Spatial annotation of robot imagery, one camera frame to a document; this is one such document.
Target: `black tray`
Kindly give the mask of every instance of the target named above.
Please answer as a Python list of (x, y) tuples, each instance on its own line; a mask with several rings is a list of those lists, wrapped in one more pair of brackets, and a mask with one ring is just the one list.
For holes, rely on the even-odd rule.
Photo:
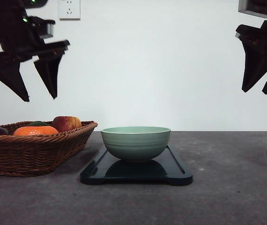
[(112, 181), (166, 181), (171, 185), (188, 185), (193, 176), (170, 146), (146, 163), (125, 162), (104, 147), (82, 171), (81, 183), (99, 185)]

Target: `orange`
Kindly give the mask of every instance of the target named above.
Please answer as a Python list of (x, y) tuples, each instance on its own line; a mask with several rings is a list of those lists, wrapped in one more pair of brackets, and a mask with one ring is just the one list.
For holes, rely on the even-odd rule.
[(25, 135), (53, 135), (58, 134), (58, 130), (51, 126), (41, 126), (41, 127), (20, 127), (13, 135), (25, 136)]

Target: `green bowl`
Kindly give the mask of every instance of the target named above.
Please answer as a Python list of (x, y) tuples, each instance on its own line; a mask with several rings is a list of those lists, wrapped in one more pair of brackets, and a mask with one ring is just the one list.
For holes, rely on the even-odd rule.
[(170, 133), (163, 127), (115, 127), (101, 131), (108, 152), (127, 162), (146, 162), (159, 156)]

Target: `table surface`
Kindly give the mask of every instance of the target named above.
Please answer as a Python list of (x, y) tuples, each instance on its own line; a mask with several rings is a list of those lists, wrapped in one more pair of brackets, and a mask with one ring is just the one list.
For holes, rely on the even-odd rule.
[(267, 225), (267, 132), (172, 132), (169, 144), (192, 184), (80, 183), (103, 146), (94, 132), (51, 174), (0, 176), (0, 225)]

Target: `wall socket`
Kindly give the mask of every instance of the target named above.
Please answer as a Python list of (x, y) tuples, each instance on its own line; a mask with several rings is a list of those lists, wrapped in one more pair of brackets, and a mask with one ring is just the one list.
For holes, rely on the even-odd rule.
[(80, 20), (80, 0), (59, 0), (59, 18), (61, 20)]

